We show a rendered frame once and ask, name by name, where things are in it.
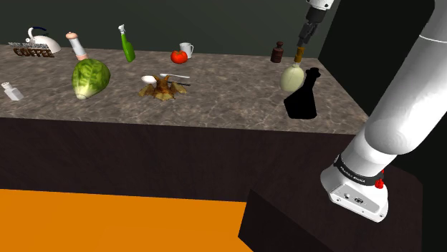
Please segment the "small brown bottle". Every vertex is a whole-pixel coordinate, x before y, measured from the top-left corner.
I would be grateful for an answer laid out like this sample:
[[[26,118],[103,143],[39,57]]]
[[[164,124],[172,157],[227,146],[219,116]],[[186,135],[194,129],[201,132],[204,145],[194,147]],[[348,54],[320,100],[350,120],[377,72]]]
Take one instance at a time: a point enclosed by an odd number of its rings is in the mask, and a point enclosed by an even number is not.
[[[272,49],[271,52],[271,62],[273,63],[280,63],[282,60],[282,56],[284,53],[284,49],[282,48],[283,46],[283,42],[277,42],[277,45],[275,46],[275,48]]]

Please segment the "pale oval bottle with cork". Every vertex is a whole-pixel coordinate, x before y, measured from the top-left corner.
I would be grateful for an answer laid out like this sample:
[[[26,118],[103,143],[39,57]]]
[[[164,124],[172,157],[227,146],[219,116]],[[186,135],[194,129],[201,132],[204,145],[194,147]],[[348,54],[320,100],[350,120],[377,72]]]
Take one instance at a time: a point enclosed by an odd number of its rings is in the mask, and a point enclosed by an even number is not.
[[[302,86],[304,81],[304,70],[301,68],[300,64],[303,54],[304,47],[298,47],[293,64],[283,71],[280,79],[280,87],[283,91],[295,92]]]

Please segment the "black flask-shaped bottle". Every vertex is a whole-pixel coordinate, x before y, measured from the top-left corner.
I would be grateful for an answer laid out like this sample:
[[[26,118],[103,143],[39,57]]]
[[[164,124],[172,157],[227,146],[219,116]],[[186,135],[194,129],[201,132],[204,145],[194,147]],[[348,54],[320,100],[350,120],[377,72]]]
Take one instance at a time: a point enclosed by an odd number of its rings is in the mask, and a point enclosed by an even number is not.
[[[317,116],[312,89],[321,74],[317,67],[311,67],[305,72],[304,84],[284,100],[287,114],[292,119],[310,120]]]

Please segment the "white mug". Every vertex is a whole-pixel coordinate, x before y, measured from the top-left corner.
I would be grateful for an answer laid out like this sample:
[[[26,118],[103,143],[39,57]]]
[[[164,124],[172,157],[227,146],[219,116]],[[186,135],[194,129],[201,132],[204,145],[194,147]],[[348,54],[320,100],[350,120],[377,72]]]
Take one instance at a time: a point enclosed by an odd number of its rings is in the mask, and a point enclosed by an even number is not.
[[[179,44],[180,50],[187,54],[187,57],[190,59],[192,57],[192,53],[194,50],[194,46],[189,42],[183,42]]]

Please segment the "red tomato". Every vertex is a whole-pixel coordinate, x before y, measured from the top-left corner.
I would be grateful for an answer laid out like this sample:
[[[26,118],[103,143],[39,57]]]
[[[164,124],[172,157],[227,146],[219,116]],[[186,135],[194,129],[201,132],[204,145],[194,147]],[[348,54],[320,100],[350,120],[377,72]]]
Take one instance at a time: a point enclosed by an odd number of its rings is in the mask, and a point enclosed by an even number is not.
[[[188,55],[182,51],[173,51],[170,55],[170,59],[175,64],[182,64],[188,61]]]

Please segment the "brown bat figure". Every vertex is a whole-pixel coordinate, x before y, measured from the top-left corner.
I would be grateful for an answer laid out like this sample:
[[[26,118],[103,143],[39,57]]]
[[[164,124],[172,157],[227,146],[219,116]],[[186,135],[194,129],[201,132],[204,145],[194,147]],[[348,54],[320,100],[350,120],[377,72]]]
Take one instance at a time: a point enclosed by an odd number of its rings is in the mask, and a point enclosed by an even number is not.
[[[152,96],[153,98],[160,99],[162,101],[175,99],[175,94],[186,94],[187,90],[184,86],[177,84],[177,82],[168,83],[170,77],[162,78],[152,75],[157,80],[156,84],[146,84],[142,88],[138,95],[140,97]]]

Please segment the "green spray bottle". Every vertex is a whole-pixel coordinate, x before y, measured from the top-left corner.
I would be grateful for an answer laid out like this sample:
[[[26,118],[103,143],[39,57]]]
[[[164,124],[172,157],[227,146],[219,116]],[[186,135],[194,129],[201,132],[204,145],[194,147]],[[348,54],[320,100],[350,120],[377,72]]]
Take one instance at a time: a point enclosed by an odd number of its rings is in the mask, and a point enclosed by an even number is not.
[[[127,40],[126,34],[125,34],[125,25],[121,24],[118,27],[120,31],[120,37],[122,41],[122,49],[124,51],[126,60],[128,62],[132,62],[135,59],[135,51],[133,49],[132,44]]]

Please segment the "dark robot stand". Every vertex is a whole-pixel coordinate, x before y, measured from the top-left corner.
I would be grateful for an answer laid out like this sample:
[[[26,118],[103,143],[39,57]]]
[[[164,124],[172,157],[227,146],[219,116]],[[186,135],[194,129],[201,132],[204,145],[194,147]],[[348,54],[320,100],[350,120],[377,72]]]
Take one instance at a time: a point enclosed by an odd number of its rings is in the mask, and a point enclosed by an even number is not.
[[[422,252],[423,186],[385,169],[389,210],[379,223],[332,203],[322,167],[273,168],[250,190],[239,238],[254,252]]]

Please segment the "green lettuce head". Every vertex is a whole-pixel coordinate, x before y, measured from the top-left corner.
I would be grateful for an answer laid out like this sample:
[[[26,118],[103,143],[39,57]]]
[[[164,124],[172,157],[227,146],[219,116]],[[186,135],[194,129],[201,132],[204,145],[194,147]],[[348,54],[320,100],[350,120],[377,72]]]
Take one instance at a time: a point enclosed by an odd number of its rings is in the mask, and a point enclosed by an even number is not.
[[[72,74],[72,88],[77,99],[85,100],[101,92],[108,86],[110,70],[97,59],[79,61]]]

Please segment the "white and pink pepper mill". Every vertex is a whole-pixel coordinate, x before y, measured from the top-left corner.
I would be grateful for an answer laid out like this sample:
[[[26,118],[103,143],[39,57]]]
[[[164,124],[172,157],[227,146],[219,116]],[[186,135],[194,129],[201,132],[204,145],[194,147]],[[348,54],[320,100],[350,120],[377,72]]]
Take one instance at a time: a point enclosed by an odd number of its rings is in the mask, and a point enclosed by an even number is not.
[[[78,39],[78,35],[74,32],[68,32],[66,35],[66,38],[69,40],[70,44],[72,45],[73,52],[75,53],[77,59],[79,61],[82,61],[83,59],[87,59],[87,53],[83,46],[80,44],[80,41]]]

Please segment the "brown coffee letter sign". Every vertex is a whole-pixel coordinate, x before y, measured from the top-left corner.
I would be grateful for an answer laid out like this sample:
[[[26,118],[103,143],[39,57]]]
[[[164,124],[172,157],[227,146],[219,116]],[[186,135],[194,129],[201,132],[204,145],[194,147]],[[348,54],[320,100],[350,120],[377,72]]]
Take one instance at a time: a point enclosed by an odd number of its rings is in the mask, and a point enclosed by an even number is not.
[[[46,44],[9,42],[13,52],[20,57],[54,58],[54,54]]]

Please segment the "white salt shaker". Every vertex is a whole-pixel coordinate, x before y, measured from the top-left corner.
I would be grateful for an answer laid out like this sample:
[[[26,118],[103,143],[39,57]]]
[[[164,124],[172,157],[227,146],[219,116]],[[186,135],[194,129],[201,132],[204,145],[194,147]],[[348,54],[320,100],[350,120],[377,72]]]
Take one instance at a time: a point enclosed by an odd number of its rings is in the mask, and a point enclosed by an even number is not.
[[[13,101],[19,101],[24,98],[24,95],[16,88],[13,87],[9,82],[4,82],[1,84],[4,88],[5,94]]]

